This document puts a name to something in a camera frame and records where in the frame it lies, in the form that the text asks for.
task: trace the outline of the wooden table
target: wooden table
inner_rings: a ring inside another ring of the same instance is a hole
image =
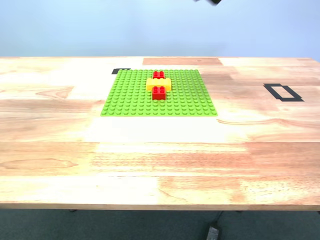
[[[218,117],[100,117],[116,68],[198,69]],[[0,58],[0,208],[319,211],[320,63]]]

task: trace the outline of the lego baseplate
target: lego baseplate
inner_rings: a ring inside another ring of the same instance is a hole
[[[172,89],[166,100],[152,100],[146,90],[154,71],[164,71],[171,79]],[[207,88],[198,70],[119,70],[101,116],[217,116]]]

